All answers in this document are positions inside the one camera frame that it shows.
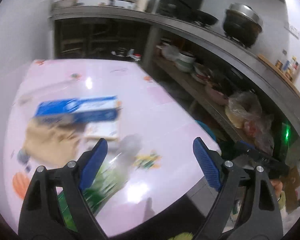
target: small box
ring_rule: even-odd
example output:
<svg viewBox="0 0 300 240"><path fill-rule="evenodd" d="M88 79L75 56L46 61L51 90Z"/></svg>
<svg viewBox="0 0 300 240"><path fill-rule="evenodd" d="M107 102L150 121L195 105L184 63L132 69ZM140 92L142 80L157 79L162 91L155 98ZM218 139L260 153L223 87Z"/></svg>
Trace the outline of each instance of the small box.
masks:
<svg viewBox="0 0 300 240"><path fill-rule="evenodd" d="M44 123L84 123L112 121L118 116L117 96L71 98L39 104L34 117Z"/></svg>
<svg viewBox="0 0 300 240"><path fill-rule="evenodd" d="M83 137L86 139L104 138L107 141L117 140L119 137L118 121L87 123Z"/></svg>

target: metal shelf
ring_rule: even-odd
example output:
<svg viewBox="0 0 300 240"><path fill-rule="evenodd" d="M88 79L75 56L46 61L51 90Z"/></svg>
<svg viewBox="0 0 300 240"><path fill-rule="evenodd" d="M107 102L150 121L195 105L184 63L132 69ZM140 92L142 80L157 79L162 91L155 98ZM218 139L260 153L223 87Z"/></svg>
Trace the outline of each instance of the metal shelf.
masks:
<svg viewBox="0 0 300 240"><path fill-rule="evenodd" d="M207 95L204 85L195 81L188 73L178 70L174 64L164 58L156 57L154 62L182 86L225 130L234 141L245 141L252 143L244 131L235 128L225 114L225 108L213 102Z"/></svg>

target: black pot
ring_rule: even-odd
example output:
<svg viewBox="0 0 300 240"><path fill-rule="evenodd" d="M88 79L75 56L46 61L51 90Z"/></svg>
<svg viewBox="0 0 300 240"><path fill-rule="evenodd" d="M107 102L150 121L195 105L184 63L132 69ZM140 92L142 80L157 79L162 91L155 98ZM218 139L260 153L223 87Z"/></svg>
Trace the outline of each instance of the black pot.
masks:
<svg viewBox="0 0 300 240"><path fill-rule="evenodd" d="M231 10L226 12L223 30L227 36L239 40L248 48L256 42L259 33L262 32L259 24Z"/></svg>

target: electrical outlet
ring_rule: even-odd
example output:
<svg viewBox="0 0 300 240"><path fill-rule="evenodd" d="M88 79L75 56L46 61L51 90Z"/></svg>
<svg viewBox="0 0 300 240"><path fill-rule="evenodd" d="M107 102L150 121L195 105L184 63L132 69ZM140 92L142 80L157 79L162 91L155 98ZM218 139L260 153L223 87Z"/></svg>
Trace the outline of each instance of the electrical outlet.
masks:
<svg viewBox="0 0 300 240"><path fill-rule="evenodd" d="M297 39L300 38L300 31L298 31L295 27L293 27L292 25L290 25L288 22L285 22L284 28L286 28Z"/></svg>

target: pot lid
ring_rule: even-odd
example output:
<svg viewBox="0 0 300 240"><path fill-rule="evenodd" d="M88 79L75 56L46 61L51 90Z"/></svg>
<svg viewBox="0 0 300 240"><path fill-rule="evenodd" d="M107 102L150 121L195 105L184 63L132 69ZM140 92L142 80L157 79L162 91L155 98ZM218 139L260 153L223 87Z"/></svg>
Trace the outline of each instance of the pot lid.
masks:
<svg viewBox="0 0 300 240"><path fill-rule="evenodd" d="M256 12L247 5L240 4L240 3L233 3L230 5L227 12L228 11L233 11L238 14L241 14L241 15L245 16L246 18L250 19L251 21L255 22L256 24L260 25L260 27L262 27L262 25L263 25L263 21L258 16L258 14L256 14Z"/></svg>

